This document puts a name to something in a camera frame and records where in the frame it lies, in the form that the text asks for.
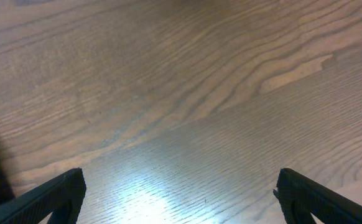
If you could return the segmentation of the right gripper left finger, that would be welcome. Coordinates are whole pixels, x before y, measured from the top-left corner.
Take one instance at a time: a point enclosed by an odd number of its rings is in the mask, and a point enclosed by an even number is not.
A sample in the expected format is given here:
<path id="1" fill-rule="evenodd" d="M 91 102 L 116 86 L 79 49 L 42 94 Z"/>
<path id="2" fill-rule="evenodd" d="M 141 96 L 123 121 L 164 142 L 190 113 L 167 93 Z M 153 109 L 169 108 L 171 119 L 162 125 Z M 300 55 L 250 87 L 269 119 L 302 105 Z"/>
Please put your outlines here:
<path id="1" fill-rule="evenodd" d="M 24 195 L 0 205 L 0 224 L 75 224 L 86 194 L 81 168 L 70 169 Z"/>

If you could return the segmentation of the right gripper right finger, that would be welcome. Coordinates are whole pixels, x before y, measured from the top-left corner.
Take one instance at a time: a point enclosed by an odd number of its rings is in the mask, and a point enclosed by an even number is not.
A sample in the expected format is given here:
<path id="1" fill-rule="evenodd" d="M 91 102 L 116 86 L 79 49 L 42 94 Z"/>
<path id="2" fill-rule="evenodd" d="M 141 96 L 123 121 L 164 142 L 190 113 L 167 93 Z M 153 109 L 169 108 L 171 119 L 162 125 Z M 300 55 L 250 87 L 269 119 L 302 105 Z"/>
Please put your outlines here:
<path id="1" fill-rule="evenodd" d="M 279 172 L 274 196 L 286 223 L 362 223 L 362 206 L 289 168 Z"/>

